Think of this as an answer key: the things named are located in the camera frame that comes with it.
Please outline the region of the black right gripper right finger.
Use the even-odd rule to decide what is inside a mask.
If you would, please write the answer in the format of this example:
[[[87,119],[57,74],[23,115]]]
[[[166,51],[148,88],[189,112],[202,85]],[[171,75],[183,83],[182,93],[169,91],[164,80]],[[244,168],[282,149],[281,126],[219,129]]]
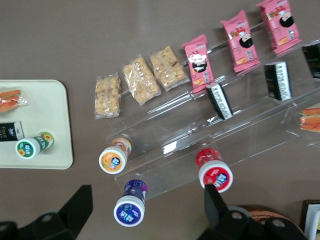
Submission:
[[[215,227],[229,211],[226,203],[213,184],[204,187],[204,210],[211,226]]]

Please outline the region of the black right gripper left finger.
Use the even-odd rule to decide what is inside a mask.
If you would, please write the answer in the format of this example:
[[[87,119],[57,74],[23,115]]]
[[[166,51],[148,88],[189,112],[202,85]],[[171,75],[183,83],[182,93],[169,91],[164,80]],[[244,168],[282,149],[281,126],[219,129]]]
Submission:
[[[67,227],[83,227],[92,211],[92,186],[82,185],[58,211],[58,214]]]

